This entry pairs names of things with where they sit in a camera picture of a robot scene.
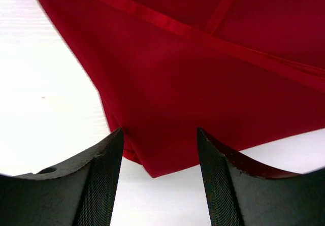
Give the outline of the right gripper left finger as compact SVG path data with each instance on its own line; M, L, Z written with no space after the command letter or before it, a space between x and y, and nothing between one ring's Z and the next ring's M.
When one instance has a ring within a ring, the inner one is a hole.
M119 128L36 174L1 175L1 225L110 225L123 145Z

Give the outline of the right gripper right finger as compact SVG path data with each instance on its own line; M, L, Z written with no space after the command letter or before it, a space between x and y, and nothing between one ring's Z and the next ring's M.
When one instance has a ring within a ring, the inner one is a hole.
M297 174L258 162L197 130L212 225L324 225L324 169Z

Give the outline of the red cloth napkin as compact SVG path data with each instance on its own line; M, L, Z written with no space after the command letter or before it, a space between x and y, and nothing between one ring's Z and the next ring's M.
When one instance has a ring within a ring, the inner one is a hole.
M38 0L152 177L324 128L324 0Z

